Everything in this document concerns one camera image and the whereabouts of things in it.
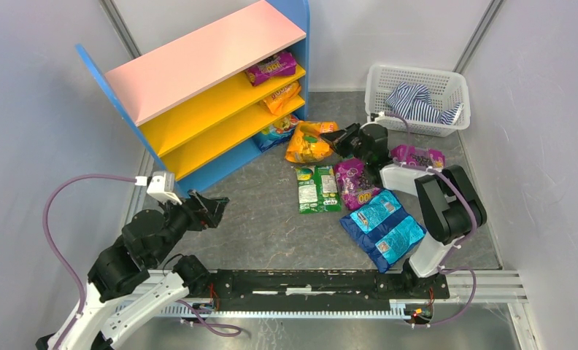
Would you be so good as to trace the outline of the blue candy bag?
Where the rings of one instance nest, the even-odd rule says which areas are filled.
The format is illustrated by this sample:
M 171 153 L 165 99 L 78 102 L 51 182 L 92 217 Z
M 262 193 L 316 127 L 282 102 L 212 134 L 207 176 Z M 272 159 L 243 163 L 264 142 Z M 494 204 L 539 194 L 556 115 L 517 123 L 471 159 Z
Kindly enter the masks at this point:
M 388 271 L 426 235 L 426 229 L 389 190 L 383 190 L 339 222 L 380 273 Z
M 253 141 L 261 152 L 265 152 L 272 147 L 289 141 L 300 122 L 300 119 L 293 114 L 284 116 L 255 134 Z

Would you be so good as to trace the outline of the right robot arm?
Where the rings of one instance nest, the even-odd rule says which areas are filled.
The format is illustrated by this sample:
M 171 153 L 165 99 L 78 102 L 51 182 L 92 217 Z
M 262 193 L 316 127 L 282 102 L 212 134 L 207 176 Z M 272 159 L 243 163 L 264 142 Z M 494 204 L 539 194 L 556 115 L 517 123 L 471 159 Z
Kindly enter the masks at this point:
M 437 170 L 391 157 L 385 127 L 355 123 L 320 137 L 336 154 L 361 160 L 382 190 L 341 220 L 380 272 L 412 250 L 402 270 L 408 281 L 446 273 L 451 250 L 486 223 L 485 207 L 462 167 Z

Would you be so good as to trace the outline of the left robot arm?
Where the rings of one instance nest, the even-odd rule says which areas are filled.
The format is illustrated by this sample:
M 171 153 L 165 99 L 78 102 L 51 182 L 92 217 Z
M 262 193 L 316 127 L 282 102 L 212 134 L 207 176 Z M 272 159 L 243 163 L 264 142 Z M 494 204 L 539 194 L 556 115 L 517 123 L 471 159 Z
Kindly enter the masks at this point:
M 162 205 L 162 211 L 139 212 L 123 227 L 90 268 L 81 303 L 58 332 L 36 341 L 37 349 L 119 349 L 169 304 L 206 292 L 210 272 L 196 256 L 185 255 L 143 295 L 116 309 L 150 278 L 186 232 L 219 225 L 229 199 L 205 198 L 194 190 L 188 194 Z

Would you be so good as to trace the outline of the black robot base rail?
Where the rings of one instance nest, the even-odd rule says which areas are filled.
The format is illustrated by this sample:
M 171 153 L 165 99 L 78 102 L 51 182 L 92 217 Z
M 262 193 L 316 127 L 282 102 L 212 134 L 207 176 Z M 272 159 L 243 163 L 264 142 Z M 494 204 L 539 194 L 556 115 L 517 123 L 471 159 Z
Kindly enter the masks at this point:
M 447 299 L 443 275 L 412 281 L 376 270 L 217 270 L 190 298 L 219 302 L 220 311 L 388 311 L 390 302 Z

